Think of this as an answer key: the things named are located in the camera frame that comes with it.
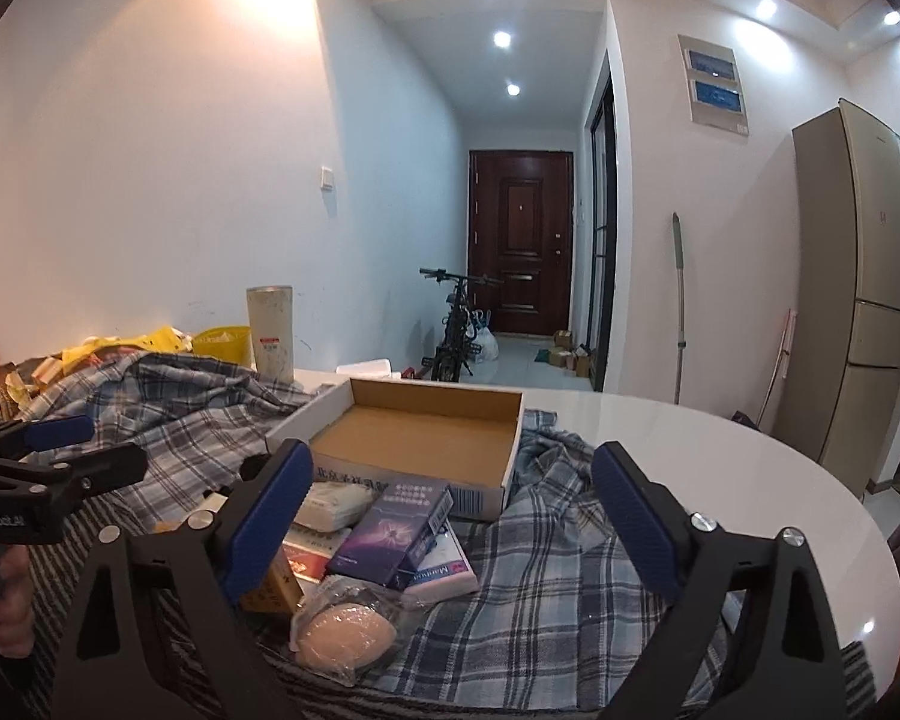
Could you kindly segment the person's left hand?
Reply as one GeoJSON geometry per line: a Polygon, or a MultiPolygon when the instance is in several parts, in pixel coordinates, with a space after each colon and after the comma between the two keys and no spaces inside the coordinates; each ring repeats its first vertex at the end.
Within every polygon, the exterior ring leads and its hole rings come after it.
{"type": "Polygon", "coordinates": [[[35,642],[34,584],[25,546],[13,546],[1,556],[0,578],[0,655],[22,660],[32,653],[35,642]]]}

